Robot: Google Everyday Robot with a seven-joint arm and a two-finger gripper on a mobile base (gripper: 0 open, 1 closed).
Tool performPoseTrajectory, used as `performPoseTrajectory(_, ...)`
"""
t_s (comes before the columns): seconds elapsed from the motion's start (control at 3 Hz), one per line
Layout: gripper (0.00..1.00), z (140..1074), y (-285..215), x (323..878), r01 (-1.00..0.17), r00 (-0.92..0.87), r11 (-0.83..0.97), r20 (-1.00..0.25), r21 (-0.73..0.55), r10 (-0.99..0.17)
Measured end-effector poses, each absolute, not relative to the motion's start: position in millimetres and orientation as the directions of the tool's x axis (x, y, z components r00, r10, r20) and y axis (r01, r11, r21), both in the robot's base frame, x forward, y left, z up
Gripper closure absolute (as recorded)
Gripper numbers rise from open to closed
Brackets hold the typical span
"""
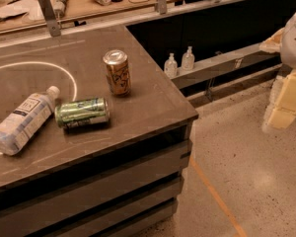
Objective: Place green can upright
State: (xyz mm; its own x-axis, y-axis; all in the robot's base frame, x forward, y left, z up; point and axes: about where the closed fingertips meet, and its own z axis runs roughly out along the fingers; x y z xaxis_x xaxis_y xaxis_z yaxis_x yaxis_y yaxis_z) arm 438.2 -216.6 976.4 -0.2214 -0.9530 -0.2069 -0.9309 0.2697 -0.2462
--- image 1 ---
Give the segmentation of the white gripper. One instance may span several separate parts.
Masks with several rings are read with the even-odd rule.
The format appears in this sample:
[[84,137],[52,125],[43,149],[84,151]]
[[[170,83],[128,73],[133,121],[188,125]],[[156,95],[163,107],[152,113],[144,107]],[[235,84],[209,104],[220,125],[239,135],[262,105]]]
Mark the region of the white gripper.
[[281,61],[294,68],[286,76],[275,77],[261,126],[263,132],[284,130],[296,119],[296,12],[284,29],[264,40],[259,49],[267,53],[280,51]]

